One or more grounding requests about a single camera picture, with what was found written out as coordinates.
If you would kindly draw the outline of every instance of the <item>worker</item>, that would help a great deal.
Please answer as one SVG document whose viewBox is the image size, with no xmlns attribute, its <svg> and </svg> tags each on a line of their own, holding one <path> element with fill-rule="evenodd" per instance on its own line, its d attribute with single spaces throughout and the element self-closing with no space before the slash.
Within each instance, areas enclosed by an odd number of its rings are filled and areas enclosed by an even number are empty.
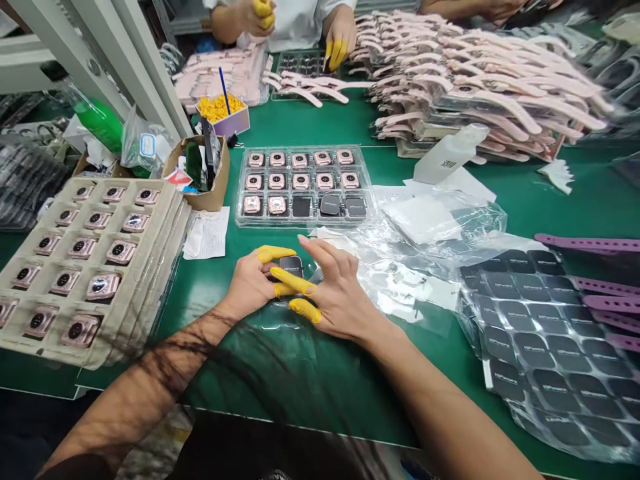
<svg viewBox="0 0 640 480">
<path fill-rule="evenodd" d="M 527 0 L 420 0 L 418 13 L 437 13 L 447 20 L 462 21 L 475 16 L 502 25 Z"/>
<path fill-rule="evenodd" d="M 264 246 L 240 258 L 226 296 L 120 375 L 56 448 L 43 468 L 41 479 L 113 478 L 128 452 L 168 414 L 205 361 L 210 359 L 218 364 L 229 361 L 230 352 L 217 346 L 232 328 L 241 329 L 246 316 L 276 297 L 301 294 L 289 302 L 291 310 L 320 332 L 354 342 L 380 366 L 406 409 L 432 475 L 442 480 L 542 480 L 502 430 L 422 355 L 402 328 L 376 309 L 358 282 L 356 257 L 322 240 L 302 236 L 299 240 L 322 268 L 320 284 L 312 284 L 278 267 L 274 260 L 295 255 L 291 249 Z M 278 282 L 272 283 L 267 274 Z M 253 376 L 247 362 L 236 364 L 233 371 L 242 379 Z M 291 382 L 304 380 L 298 377 Z M 254 394 L 258 386 L 263 387 L 264 398 L 258 398 L 262 406 L 277 391 L 278 385 L 272 382 L 252 384 Z M 302 385 L 294 384 L 291 390 L 299 391 L 300 395 L 307 393 Z M 293 399 L 288 399 L 286 404 L 271 410 L 286 411 L 292 405 Z M 330 406 L 335 403 L 328 402 L 327 407 Z M 333 419 L 345 417 L 340 411 L 331 415 Z M 199 428 L 198 422 L 206 416 L 224 419 L 212 427 Z M 229 428 L 250 422 L 257 424 L 251 435 L 242 437 L 242 428 Z M 332 444 L 325 433 L 280 427 L 234 415 L 202 412 L 167 478 L 374 478 L 372 471 L 378 465 L 363 460 L 362 452 L 346 455 L 344 445 Z M 291 431 L 298 432 L 298 436 L 294 437 Z M 147 462 L 148 468 L 153 465 Z M 157 475 L 147 472 L 143 477 Z"/>
<path fill-rule="evenodd" d="M 267 37 L 269 50 L 313 48 L 321 34 L 325 62 L 334 71 L 355 47 L 356 0 L 203 0 L 211 9 L 211 32 L 225 45 L 242 35 Z"/>
</svg>

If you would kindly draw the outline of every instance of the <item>white shirt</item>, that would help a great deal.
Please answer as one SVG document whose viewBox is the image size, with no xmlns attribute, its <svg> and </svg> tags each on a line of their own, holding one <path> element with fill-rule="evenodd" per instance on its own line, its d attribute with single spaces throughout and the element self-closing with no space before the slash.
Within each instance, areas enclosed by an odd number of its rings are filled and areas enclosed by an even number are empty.
<svg viewBox="0 0 640 480">
<path fill-rule="evenodd" d="M 322 22 L 338 5 L 355 8 L 357 0 L 275 0 L 275 30 L 267 38 L 272 52 L 300 50 L 317 46 L 322 35 Z M 227 5 L 233 0 L 202 0 L 206 8 Z M 243 33 L 238 43 L 247 42 Z"/>
</svg>

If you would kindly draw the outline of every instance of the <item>green workbench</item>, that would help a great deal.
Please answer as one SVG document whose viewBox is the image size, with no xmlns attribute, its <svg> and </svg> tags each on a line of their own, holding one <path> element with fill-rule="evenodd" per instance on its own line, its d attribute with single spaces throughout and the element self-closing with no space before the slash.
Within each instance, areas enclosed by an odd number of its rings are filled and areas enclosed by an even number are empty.
<svg viewBox="0 0 640 480">
<path fill-rule="evenodd" d="M 352 97 L 348 105 L 326 102 L 316 109 L 303 101 L 270 101 L 251 110 L 250 131 L 241 135 L 246 147 L 278 145 L 360 144 L 371 180 L 378 185 L 402 185 L 413 175 L 415 161 L 398 159 L 395 147 L 371 138 L 368 126 L 375 120 L 372 105 Z M 531 237 L 538 232 L 566 236 L 640 237 L 637 193 L 607 166 L 612 158 L 628 155 L 633 146 L 595 149 L 565 148 L 575 176 L 574 190 L 565 196 L 536 173 L 541 164 L 470 166 L 469 170 L 497 194 L 509 215 L 507 231 Z M 180 263 L 173 290 L 155 340 L 168 337 L 212 307 L 226 292 L 236 260 L 261 245 L 298 249 L 302 230 L 239 229 L 235 224 L 237 182 L 243 150 L 231 151 L 231 172 L 225 205 L 231 206 L 224 258 Z M 8 257 L 17 248 L 4 252 Z M 307 274 L 313 271 L 308 255 L 301 255 Z M 511 420 L 505 404 L 486 392 L 481 362 L 472 354 L 454 316 L 433 311 L 438 332 L 404 324 L 420 350 L 472 398 L 544 473 L 578 479 L 638 477 L 629 465 L 580 461 L 548 447 Z M 255 418 L 285 420 L 304 427 L 348 433 L 388 443 L 417 446 L 417 440 L 400 403 L 377 366 L 356 346 L 317 332 L 286 310 L 272 304 L 235 328 L 222 344 L 238 361 L 229 367 L 207 365 L 192 382 L 183 401 L 199 408 Z M 97 371 L 72 367 L 53 371 L 26 363 L 22 355 L 0 352 L 0 370 L 19 368 L 20 375 L 0 386 L 51 394 L 50 383 L 75 392 L 76 386 L 106 388 L 124 365 Z M 255 392 L 260 392 L 260 402 Z M 275 409 L 278 403 L 283 410 Z"/>
</svg>

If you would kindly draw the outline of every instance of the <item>forearm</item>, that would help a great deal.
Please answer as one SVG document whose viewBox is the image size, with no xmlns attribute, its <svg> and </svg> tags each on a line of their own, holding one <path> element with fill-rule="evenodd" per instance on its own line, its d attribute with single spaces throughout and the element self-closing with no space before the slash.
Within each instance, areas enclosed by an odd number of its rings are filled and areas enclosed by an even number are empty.
<svg viewBox="0 0 640 480">
<path fill-rule="evenodd" d="M 447 20 L 482 15 L 483 0 L 422 0 L 418 13 L 437 13 Z"/>
<path fill-rule="evenodd" d="M 435 473 L 456 480 L 541 480 L 527 458 L 418 350 L 388 331 L 362 343 L 402 400 Z"/>
<path fill-rule="evenodd" d="M 211 10 L 211 33 L 220 43 L 230 45 L 242 34 L 234 5 L 218 5 Z"/>
<path fill-rule="evenodd" d="M 72 428 L 43 471 L 83 453 L 104 456 L 113 471 L 168 414 L 236 320 L 216 306 L 120 375 Z"/>
</svg>

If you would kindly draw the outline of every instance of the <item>metal frame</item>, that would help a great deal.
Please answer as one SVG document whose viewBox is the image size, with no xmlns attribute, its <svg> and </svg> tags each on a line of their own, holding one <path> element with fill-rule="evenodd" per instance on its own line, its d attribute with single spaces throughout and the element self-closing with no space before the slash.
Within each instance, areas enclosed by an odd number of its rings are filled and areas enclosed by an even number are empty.
<svg viewBox="0 0 640 480">
<path fill-rule="evenodd" d="M 103 101 L 122 121 L 134 103 L 148 121 L 163 125 L 175 138 L 191 135 L 137 0 L 63 0 L 65 8 L 51 0 L 9 3 L 36 36 L 22 43 L 0 41 L 0 92 L 52 88 L 38 66 L 55 56 L 86 94 Z M 19 77 L 10 69 L 12 62 L 20 66 Z M 19 88 L 26 72 L 33 74 L 29 88 Z"/>
</svg>

